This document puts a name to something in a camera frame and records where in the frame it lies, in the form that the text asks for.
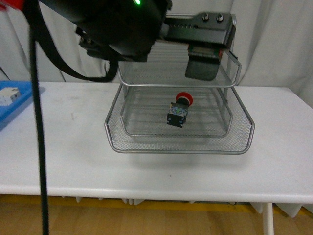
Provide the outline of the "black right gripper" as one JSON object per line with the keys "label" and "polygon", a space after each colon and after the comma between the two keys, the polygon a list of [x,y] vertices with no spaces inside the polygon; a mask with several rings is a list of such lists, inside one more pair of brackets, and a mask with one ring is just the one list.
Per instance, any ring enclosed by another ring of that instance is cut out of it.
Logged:
{"label": "black right gripper", "polygon": [[203,81],[216,78],[223,49],[229,49],[236,33],[233,16],[202,12],[190,18],[169,16],[162,24],[162,40],[189,44],[185,77]]}

